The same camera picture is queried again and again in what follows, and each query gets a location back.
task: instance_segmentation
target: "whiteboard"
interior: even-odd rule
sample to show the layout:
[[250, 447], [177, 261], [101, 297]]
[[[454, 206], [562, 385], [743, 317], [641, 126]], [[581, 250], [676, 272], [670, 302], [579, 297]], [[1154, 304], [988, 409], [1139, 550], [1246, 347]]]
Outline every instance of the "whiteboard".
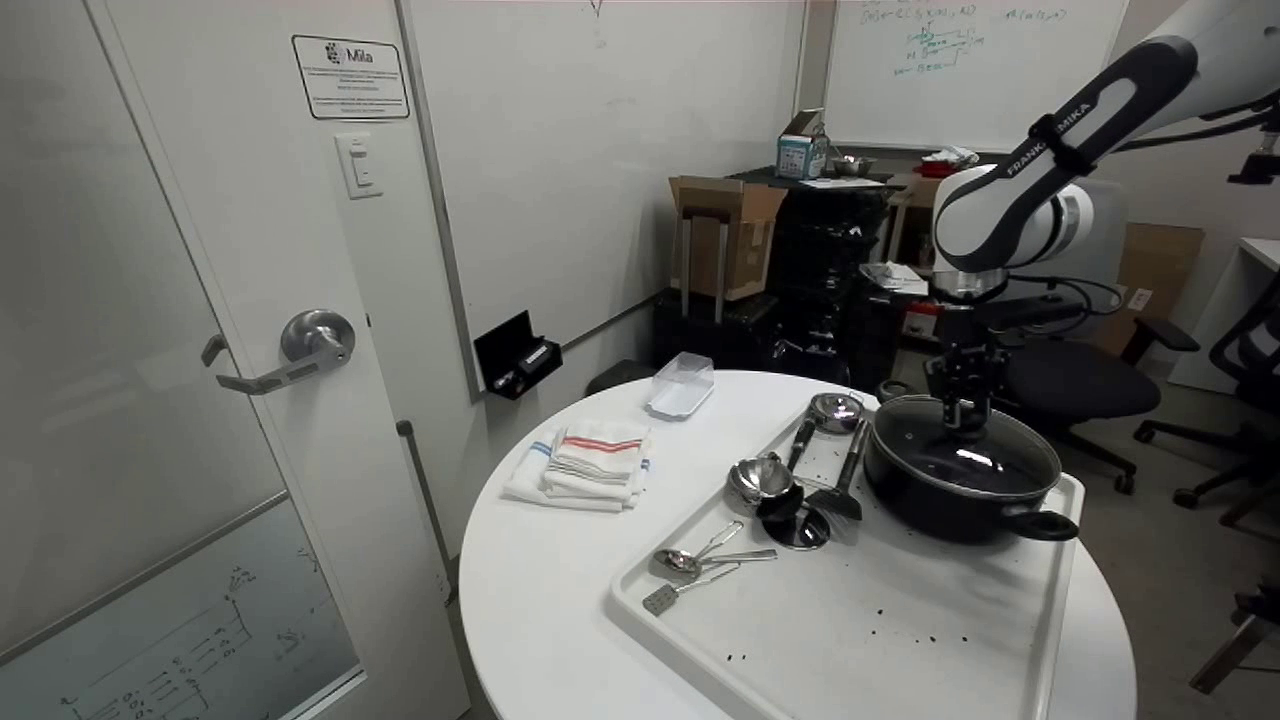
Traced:
[[357, 662], [282, 502], [0, 666], [0, 698], [23, 720], [275, 720]]
[[667, 178], [772, 164], [791, 118], [804, 3], [407, 5], [467, 346], [522, 310], [572, 341], [666, 287]]
[[1128, 0], [841, 0], [827, 135], [1007, 152], [1106, 65]]

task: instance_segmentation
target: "chair armrest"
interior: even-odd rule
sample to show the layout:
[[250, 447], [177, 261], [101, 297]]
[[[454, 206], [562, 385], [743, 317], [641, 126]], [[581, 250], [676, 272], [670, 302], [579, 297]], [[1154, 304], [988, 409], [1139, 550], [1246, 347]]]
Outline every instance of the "chair armrest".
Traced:
[[1124, 346], [1120, 359], [1130, 365], [1137, 365], [1138, 360], [1147, 354], [1152, 342], [1158, 342], [1165, 347], [1178, 352], [1196, 352], [1199, 343], [1196, 338], [1183, 332], [1181, 328], [1161, 318], [1134, 318], [1133, 337]]

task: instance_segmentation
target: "round white table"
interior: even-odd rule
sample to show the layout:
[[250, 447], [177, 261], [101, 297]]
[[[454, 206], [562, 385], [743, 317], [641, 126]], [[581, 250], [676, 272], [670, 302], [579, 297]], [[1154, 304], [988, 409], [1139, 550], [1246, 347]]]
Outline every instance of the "round white table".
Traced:
[[[817, 392], [836, 386], [768, 373], [717, 372], [687, 420], [645, 414], [649, 380], [594, 395], [549, 418], [489, 477], [462, 544], [462, 623], [476, 674], [503, 720], [682, 720], [727, 715], [604, 614], [609, 578], [663, 528], [724, 482]], [[867, 398], [874, 407], [876, 401]], [[502, 497], [532, 438], [579, 418], [653, 428], [653, 471], [621, 514], [543, 507]], [[1085, 512], [1084, 521], [1088, 521]], [[1075, 552], [1051, 720], [1133, 720], [1137, 682], [1120, 609], [1097, 564]]]

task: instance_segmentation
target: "desk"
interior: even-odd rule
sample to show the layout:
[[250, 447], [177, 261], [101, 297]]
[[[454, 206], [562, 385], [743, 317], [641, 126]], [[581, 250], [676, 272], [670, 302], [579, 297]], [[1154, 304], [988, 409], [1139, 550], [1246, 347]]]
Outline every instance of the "desk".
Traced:
[[[727, 719], [605, 618], [609, 578], [628, 557], [650, 550], [645, 546], [662, 528], [704, 500], [733, 460], [763, 447], [812, 395], [841, 388], [722, 370], [716, 373], [716, 391], [685, 423], [645, 415], [648, 389], [648, 380], [627, 383], [557, 413], [507, 454], [471, 511], [460, 571], [462, 623], [476, 674], [503, 720]], [[532, 438], [579, 418], [654, 428], [654, 473], [640, 505], [612, 515], [499, 497]], [[1135, 711], [1129, 633], [1082, 544], [1048, 717], [1133, 720]]]
[[1201, 343], [1201, 350], [1181, 355], [1169, 374], [1169, 382], [1226, 395], [1235, 392], [1236, 380], [1210, 363], [1208, 350], [1244, 316], [1277, 272], [1280, 240], [1242, 237], [1236, 242], [1231, 259], [1192, 332], [1196, 342]]

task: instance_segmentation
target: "black wall mount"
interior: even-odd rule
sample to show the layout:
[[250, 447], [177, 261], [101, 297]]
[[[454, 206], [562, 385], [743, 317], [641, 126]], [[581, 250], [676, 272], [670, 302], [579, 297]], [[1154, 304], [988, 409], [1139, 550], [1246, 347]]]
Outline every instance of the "black wall mount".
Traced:
[[529, 310], [477, 337], [474, 345], [485, 389], [508, 400], [525, 395], [563, 364], [558, 342], [534, 336]]

